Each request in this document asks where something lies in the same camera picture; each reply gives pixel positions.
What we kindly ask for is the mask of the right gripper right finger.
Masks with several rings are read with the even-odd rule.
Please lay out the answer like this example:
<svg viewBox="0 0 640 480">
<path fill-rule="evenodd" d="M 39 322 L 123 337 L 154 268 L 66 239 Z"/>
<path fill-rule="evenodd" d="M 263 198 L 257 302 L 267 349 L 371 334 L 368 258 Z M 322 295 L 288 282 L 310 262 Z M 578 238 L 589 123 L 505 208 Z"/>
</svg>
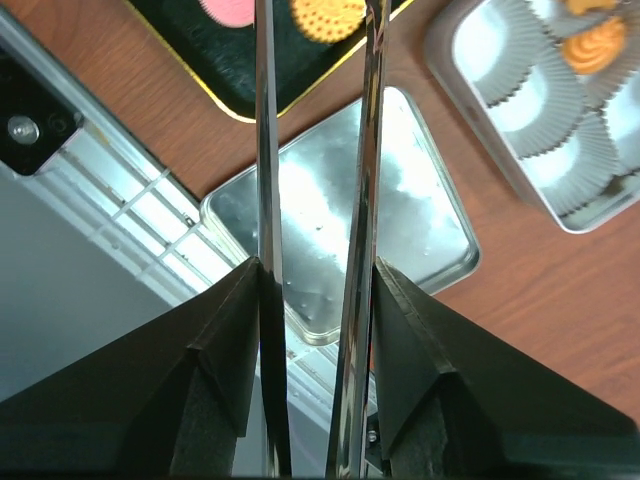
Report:
<svg viewBox="0 0 640 480">
<path fill-rule="evenodd" d="M 421 290 L 373 281 L 383 458 L 402 479 L 635 479 L 626 414 Z"/>
</svg>

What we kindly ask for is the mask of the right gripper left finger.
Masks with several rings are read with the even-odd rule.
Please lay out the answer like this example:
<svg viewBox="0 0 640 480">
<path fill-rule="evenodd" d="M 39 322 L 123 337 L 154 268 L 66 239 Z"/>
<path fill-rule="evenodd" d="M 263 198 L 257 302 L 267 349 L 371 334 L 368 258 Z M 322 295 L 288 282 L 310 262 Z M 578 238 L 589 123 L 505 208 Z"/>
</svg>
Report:
<svg viewBox="0 0 640 480">
<path fill-rule="evenodd" d="M 216 478 L 247 430 L 258 270 L 204 293 L 1 405 L 5 479 Z"/>
</svg>

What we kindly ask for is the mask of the silver metal tongs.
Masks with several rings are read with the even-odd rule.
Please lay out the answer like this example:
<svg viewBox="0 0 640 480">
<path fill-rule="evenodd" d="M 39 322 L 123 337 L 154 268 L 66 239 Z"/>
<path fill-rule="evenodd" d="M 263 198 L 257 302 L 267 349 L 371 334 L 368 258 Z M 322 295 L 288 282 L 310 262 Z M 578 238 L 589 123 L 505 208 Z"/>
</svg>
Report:
<svg viewBox="0 0 640 480">
<path fill-rule="evenodd" d="M 366 52 L 355 200 L 346 267 L 325 474 L 358 478 L 365 465 L 366 419 L 376 260 L 379 173 L 387 30 L 391 4 L 366 4 Z M 265 473 L 292 474 L 287 401 L 283 251 L 273 4 L 255 4 L 256 136 L 260 378 L 264 409 Z"/>
</svg>

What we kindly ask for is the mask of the black cookie tray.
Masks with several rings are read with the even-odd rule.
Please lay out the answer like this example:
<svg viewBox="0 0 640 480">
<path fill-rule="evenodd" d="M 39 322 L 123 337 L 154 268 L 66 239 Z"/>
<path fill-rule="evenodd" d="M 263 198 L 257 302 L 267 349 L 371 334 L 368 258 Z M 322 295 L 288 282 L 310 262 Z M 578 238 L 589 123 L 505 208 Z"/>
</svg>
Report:
<svg viewBox="0 0 640 480">
<path fill-rule="evenodd" d="M 255 121 L 255 30 L 211 18 L 198 1 L 131 1 L 129 7 L 227 115 Z M 365 22 L 318 42 L 298 27 L 292 1 L 274 3 L 277 112 L 284 115 L 366 42 Z"/>
</svg>

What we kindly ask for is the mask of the orange swirl cookie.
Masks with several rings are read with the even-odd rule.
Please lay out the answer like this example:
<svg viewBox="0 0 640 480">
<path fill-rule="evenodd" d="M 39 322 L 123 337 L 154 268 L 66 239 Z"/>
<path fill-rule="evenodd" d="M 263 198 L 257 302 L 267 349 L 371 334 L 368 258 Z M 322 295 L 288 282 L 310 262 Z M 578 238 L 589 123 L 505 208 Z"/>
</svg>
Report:
<svg viewBox="0 0 640 480">
<path fill-rule="evenodd" d="M 575 73 L 598 73 L 625 49 L 626 35 L 624 20 L 614 16 L 590 30 L 567 37 L 562 43 L 562 55 Z"/>
</svg>

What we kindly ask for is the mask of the orange waffle cookie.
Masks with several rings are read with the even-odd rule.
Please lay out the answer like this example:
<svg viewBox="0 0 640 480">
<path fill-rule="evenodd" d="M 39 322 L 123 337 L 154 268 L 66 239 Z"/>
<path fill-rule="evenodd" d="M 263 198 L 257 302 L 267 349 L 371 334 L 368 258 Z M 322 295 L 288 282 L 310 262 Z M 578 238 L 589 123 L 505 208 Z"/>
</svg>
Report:
<svg viewBox="0 0 640 480">
<path fill-rule="evenodd" d="M 565 0 L 568 11 L 576 16 L 585 15 L 591 10 L 612 10 L 616 7 L 616 0 Z"/>
</svg>

